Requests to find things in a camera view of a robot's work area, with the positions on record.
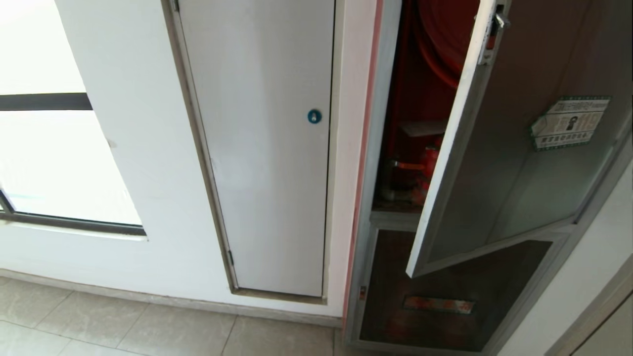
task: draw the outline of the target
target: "floor tile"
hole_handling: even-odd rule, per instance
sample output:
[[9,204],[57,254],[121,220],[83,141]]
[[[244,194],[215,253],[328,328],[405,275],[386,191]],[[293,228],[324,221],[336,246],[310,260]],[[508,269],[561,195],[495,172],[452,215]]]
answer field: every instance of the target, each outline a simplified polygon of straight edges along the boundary
[[147,303],[75,292],[36,329],[116,347],[146,306]]
[[70,339],[0,321],[0,355],[57,356]]
[[0,286],[0,321],[34,327],[71,291],[11,280]]
[[150,304],[118,348],[155,356],[220,355],[235,316]]
[[73,340],[59,356],[138,356],[138,353]]
[[332,355],[329,327],[237,317],[224,355]]
[[334,356],[387,356],[388,353],[351,348],[343,345],[342,331],[334,330]]

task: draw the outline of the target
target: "label sign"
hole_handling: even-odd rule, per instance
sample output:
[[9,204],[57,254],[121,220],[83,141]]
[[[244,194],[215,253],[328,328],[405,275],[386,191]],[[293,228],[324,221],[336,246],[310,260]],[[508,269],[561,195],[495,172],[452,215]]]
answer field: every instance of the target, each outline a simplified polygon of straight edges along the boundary
[[610,96],[564,96],[530,127],[534,149],[546,151],[587,144]]
[[458,314],[471,314],[474,306],[475,302],[469,302],[468,300],[428,298],[415,295],[406,296],[403,302],[403,308],[405,309]]

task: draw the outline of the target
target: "metal cabinet frame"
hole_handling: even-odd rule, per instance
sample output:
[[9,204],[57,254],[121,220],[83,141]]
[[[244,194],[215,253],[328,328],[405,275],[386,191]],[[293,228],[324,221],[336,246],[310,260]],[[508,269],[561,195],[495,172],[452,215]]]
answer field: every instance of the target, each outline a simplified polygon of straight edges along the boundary
[[600,211],[609,194],[633,158],[631,138],[631,112],[625,120],[620,135],[613,143],[610,156],[605,161],[601,172],[579,212],[569,219],[551,224],[533,231],[519,234],[498,243],[485,246],[480,251],[471,251],[468,256],[451,257],[452,261],[437,261],[433,270],[442,269],[456,263],[454,258],[468,260],[478,255],[485,255],[494,250],[505,248],[519,242],[536,239],[552,241],[553,244],[541,261],[538,269],[523,289],[502,323],[481,352],[464,352],[457,350],[443,350],[418,348],[412,346],[393,345],[360,340],[360,329],[363,321],[365,302],[359,299],[361,287],[367,288],[371,276],[373,252],[376,245],[378,231],[381,229],[393,231],[413,231],[418,226],[419,214],[415,213],[378,213],[372,211],[373,196],[380,159],[380,145],[385,124],[391,72],[396,52],[396,42],[400,19],[401,1],[390,0],[382,2],[379,10],[380,36],[376,57],[375,80],[373,83],[373,101],[369,128],[367,133],[367,151],[364,158],[364,171],[361,173],[362,189],[361,203],[358,209],[358,230],[353,246],[352,274],[349,281],[348,308],[346,310],[346,324],[344,327],[344,341],[351,346],[371,348],[387,352],[420,353],[422,355],[496,355],[510,336],[517,329],[523,318],[534,306],[547,285],[554,278],[560,267],[565,263],[580,238],[587,231],[589,225]]

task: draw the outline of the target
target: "window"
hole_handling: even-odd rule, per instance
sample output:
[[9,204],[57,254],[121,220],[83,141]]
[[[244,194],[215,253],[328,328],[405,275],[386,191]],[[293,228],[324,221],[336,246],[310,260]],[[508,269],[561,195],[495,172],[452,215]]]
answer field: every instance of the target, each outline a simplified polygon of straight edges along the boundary
[[145,234],[54,0],[3,7],[0,219]]

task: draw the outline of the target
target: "lower cabinet compartment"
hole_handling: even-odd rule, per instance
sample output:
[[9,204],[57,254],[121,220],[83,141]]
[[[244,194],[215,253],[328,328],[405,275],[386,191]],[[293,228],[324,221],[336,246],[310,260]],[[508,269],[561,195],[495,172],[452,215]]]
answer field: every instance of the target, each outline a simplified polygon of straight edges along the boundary
[[414,237],[378,231],[360,340],[480,352],[552,245],[528,240],[412,279]]

